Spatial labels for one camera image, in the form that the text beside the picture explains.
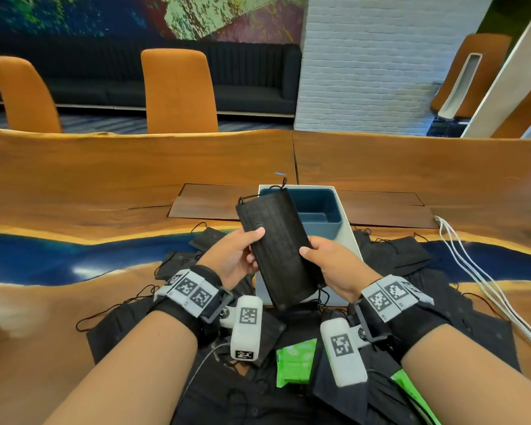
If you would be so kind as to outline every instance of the sofa armrest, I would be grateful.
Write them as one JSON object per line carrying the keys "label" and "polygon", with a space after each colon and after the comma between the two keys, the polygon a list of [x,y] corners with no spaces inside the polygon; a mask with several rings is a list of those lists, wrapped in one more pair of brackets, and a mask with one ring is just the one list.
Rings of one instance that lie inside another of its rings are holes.
{"label": "sofa armrest", "polygon": [[301,49],[291,45],[283,57],[283,78],[281,80],[281,98],[297,101],[299,76],[301,75]]}

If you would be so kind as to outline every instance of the person's left hand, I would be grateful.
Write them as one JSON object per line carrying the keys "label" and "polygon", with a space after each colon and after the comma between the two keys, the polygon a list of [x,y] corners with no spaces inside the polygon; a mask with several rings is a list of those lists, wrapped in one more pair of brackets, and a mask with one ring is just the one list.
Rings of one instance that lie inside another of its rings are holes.
{"label": "person's left hand", "polygon": [[214,271],[219,275],[222,286],[231,290],[242,278],[258,271],[258,263],[249,246],[265,233],[263,227],[248,232],[239,228],[216,242],[198,264]]}

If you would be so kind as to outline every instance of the green packet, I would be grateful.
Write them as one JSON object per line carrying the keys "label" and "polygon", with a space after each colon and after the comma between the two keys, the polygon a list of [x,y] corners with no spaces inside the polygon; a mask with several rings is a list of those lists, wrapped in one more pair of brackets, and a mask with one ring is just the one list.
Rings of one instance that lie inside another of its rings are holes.
{"label": "green packet", "polygon": [[405,373],[405,370],[403,369],[399,370],[393,376],[391,376],[391,379],[393,379],[399,386],[401,386],[403,390],[411,396],[411,398],[417,401],[419,405],[425,409],[425,411],[432,418],[432,421],[435,423],[435,425],[440,425],[439,420],[434,415],[434,413],[431,411],[426,401],[423,399],[423,397],[421,397],[421,394],[418,392],[415,386],[411,383],[411,379],[409,378],[409,376],[407,376],[407,373]]}
{"label": "green packet", "polygon": [[278,388],[283,388],[287,383],[309,383],[316,347],[317,339],[314,338],[277,350]]}

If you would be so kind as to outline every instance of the person's right forearm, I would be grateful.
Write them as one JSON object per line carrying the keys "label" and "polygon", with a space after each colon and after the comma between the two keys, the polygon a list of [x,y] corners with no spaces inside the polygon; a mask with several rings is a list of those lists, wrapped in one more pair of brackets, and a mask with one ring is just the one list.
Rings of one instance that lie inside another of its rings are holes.
{"label": "person's right forearm", "polygon": [[401,364],[443,425],[531,425],[531,381],[450,325],[425,335]]}

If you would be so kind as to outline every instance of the dark teal plastic container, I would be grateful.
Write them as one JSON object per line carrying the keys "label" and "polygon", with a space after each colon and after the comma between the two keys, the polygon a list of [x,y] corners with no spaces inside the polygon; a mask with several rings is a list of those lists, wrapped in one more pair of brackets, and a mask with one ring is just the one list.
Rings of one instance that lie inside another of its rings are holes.
{"label": "dark teal plastic container", "polygon": [[[342,216],[330,189],[287,188],[289,196],[297,208],[299,219],[309,236],[319,236],[334,240],[342,223]],[[279,188],[262,189],[260,195],[276,194]]]}

